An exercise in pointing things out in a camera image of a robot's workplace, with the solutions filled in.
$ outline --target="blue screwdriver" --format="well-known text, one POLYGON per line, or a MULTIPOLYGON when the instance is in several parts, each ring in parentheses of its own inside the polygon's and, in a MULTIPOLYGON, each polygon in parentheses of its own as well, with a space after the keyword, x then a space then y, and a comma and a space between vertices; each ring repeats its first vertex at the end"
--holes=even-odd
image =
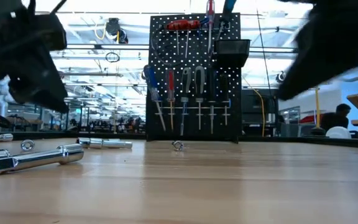
POLYGON ((152 101, 154 101, 155 104, 157 105, 157 110, 158 110, 158 114, 160 115, 162 128, 165 131, 164 118, 162 117, 161 107, 158 102, 160 99, 160 96, 158 95, 158 89, 157 89, 158 85, 157 85, 157 81, 155 79, 154 69, 150 65, 146 65, 143 68, 143 72, 144 72, 144 76, 146 79, 147 89, 150 92, 152 101))

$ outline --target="robotic arm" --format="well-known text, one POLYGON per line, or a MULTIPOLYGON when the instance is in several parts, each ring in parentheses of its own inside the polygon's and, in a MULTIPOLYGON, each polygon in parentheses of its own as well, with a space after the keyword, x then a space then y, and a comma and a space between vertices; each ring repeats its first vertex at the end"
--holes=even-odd
POLYGON ((49 54, 66 47, 66 33, 55 13, 35 15, 35 0, 28 8, 21 0, 0 0, 0 80, 9 75, 16 102, 68 111, 67 91, 49 54))

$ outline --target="wall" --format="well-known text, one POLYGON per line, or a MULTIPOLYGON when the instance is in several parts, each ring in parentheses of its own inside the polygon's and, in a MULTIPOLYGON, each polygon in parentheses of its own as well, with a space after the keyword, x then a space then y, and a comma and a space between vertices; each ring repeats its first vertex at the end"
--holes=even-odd
MULTIPOLYGON (((326 112, 333 112, 336 106, 341 104, 342 94, 340 83, 336 82, 332 85, 323 85, 319 91, 319 106, 320 110, 326 112)), ((316 109, 316 97, 314 90, 309 90, 298 95, 296 98, 287 101, 279 101, 278 109, 284 110, 292 107, 300 107, 301 118, 312 115, 313 110, 316 109)))

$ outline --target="person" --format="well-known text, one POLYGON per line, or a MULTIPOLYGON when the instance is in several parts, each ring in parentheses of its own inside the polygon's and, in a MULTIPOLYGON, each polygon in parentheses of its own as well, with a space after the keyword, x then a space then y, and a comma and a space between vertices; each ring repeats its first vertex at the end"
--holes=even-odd
POLYGON ((321 128, 328 131, 329 129, 340 126, 347 128, 349 125, 349 119, 347 115, 350 113, 351 107, 345 103, 336 107, 335 113, 325 113, 321 118, 321 128))

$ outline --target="pegboard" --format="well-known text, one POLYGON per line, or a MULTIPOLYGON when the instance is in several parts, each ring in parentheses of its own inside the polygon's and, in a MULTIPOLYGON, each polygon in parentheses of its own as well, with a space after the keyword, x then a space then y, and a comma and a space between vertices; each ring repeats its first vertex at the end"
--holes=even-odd
MULTIPOLYGON (((169 22, 186 19, 186 20, 202 20, 205 14, 189 14, 189 15, 173 15, 173 16, 153 16, 150 20, 150 49, 149 49, 149 65, 154 68, 155 77, 158 85, 158 92, 161 98, 159 102, 163 119, 165 122, 166 131, 163 130, 160 116, 156 103, 151 100, 150 93, 147 94, 146 99, 146 134, 148 140, 158 140, 170 137, 172 139, 181 139, 181 119, 183 103, 183 84, 182 72, 186 67, 191 68, 191 85, 190 92, 187 94, 189 101, 187 103, 187 115, 184 120, 183 137, 217 137, 217 138, 231 138, 235 139, 241 135, 241 68, 216 68, 215 71, 215 103, 214 106, 214 121, 213 134, 211 134, 211 99, 209 98, 209 78, 207 73, 209 54, 208 54, 208 26, 204 26, 198 30, 176 31, 160 31, 161 26, 167 25, 169 22), (188 50, 186 54, 186 41, 188 33, 188 50), (155 51, 151 48, 152 44, 158 49, 158 58, 155 51), (196 102, 196 91, 194 83, 195 68, 201 65, 204 67, 206 80, 204 83, 203 102, 201 103, 201 130, 199 130, 199 116, 198 103, 196 102), (170 102, 167 101, 167 80, 165 72, 169 69, 174 72, 174 115, 173 115, 173 130, 171 129, 170 116, 170 102), (219 88, 219 76, 225 75, 228 79, 228 92, 230 101, 224 101, 224 95, 219 88)), ((214 29, 212 32, 212 45, 215 38, 219 34, 219 19, 221 14, 216 14, 214 17, 214 29)), ((223 29, 219 39, 240 39, 241 38, 241 23, 240 14, 232 14, 231 21, 228 26, 223 29)))

